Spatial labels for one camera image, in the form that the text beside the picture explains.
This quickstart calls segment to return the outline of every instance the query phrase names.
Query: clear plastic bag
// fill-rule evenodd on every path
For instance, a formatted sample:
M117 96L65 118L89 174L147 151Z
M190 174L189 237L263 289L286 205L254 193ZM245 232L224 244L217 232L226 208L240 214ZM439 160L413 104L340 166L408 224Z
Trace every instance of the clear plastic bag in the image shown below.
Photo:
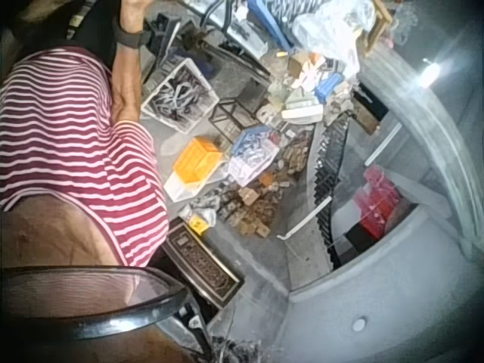
M293 24L293 34L309 51L345 63L345 78L359 70L354 31L371 30L375 9L371 0L331 0L315 14L299 15Z

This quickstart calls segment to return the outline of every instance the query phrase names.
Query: striped shirt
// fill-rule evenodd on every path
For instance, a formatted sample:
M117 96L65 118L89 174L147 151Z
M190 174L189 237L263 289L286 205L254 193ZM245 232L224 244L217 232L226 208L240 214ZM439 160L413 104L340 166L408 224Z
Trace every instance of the striped shirt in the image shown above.
M56 196L91 217L120 264L145 266L169 224L153 139L111 126L110 108L109 71L81 48L16 64L0 97L0 208Z

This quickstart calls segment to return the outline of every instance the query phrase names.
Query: orange box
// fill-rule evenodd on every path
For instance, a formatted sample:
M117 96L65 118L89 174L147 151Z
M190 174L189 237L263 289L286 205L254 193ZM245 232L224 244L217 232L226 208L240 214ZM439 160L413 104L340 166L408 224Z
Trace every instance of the orange box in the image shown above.
M194 138L175 161L173 170L185 184L198 183L212 172L222 153L204 138Z

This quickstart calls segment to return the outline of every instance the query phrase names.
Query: black watch strap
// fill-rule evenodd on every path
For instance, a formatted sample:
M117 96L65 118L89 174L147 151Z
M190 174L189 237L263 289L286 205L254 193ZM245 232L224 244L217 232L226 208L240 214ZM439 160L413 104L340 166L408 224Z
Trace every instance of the black watch strap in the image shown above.
M121 29L119 21L116 17L113 18L113 31L114 38L118 43L134 49L138 49L142 45L146 45L150 41L151 37L151 33L145 31L137 33L125 32L123 29Z

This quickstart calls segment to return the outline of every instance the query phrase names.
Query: white rod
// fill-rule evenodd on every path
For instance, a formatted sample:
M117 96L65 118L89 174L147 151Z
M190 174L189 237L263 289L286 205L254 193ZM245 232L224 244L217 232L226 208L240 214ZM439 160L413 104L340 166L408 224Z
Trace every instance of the white rod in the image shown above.
M400 131L402 128L401 123L397 123L397 125L393 128L393 130L388 134L388 136L385 137L385 139L381 142L381 144L377 147L377 149L370 155L369 158L366 159L365 161L365 166L370 166L375 159L382 153L383 150L385 150L385 147L388 146L388 144L393 140L393 138L396 136L396 134Z
M321 202L321 204L319 204L315 210L313 210L312 212L310 212L301 222L299 222L297 225L295 225L293 227L293 229L291 229L290 231L288 231L284 236L280 236L278 235L278 238L280 240L286 240L288 239L289 237L291 237L293 234L295 234L296 232L298 232L298 230L300 230L302 227L304 227L304 225L309 222L312 218L314 218L320 211L323 210L323 208L325 208L330 202L331 202L331 197L327 197L325 200L323 200Z

